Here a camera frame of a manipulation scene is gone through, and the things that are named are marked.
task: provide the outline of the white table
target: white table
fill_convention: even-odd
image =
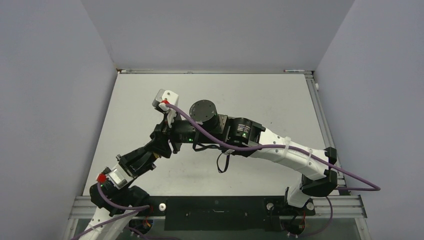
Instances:
[[[217,112],[251,119],[281,136],[314,149],[325,144],[303,74],[120,74],[113,89],[83,195],[117,154],[150,141],[162,114],[152,107],[159,89],[179,94],[188,112],[198,100],[215,103]],[[268,160],[232,156],[228,171],[218,173],[220,152],[194,152],[187,144],[134,184],[151,196],[280,196],[300,173]],[[225,160],[221,159],[221,168]]]

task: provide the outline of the black strap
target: black strap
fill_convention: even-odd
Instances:
[[[218,168],[218,173],[223,174],[227,171],[228,169],[228,164],[230,163],[230,155],[226,156],[226,160],[225,160],[225,167],[224,170],[221,170],[220,165],[218,163],[218,161],[220,160],[221,155],[223,154],[223,152],[218,156],[218,158],[216,159],[216,167]]]

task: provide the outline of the gray wall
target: gray wall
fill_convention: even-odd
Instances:
[[[381,186],[361,192],[375,240],[423,237],[423,10],[356,0],[315,73],[343,167]]]
[[[315,70],[354,0],[82,0],[122,69]]]
[[[63,236],[115,79],[79,0],[0,3],[0,239]]]

